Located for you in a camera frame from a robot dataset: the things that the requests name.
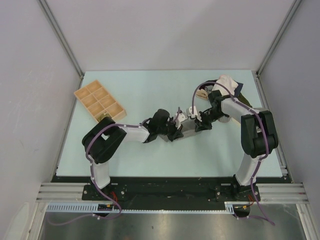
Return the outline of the grey underwear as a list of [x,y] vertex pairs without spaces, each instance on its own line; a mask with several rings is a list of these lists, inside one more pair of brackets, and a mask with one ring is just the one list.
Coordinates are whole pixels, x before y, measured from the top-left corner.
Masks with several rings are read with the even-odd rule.
[[186,139],[188,137],[192,137],[194,135],[197,135],[198,133],[195,132],[195,121],[193,119],[188,119],[182,123],[182,130],[181,132],[183,133],[184,137],[179,138],[177,140],[182,140]]

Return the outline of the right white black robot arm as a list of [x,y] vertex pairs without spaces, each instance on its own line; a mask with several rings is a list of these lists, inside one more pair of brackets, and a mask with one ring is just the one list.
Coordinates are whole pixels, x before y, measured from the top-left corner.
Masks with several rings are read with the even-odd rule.
[[279,145],[274,118],[270,111],[251,108],[232,95],[223,96],[218,90],[209,95],[209,100],[211,107],[199,113],[196,113],[195,105],[191,105],[195,131],[212,129],[212,123],[221,117],[231,117],[240,123],[240,141],[244,155],[226,192],[235,200],[242,201],[248,195],[255,195],[259,168],[263,160]]

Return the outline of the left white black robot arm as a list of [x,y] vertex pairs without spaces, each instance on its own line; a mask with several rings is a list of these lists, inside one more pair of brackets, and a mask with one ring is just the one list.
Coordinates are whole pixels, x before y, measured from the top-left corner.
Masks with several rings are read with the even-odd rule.
[[170,141],[181,138],[184,136],[181,132],[184,116],[180,109],[173,117],[170,117],[168,111],[158,109],[153,117],[138,125],[116,123],[111,117],[104,117],[82,139],[85,157],[90,162],[91,181],[95,185],[93,194],[100,200],[110,196],[109,160],[120,144],[146,144],[156,140],[158,136],[166,136]]

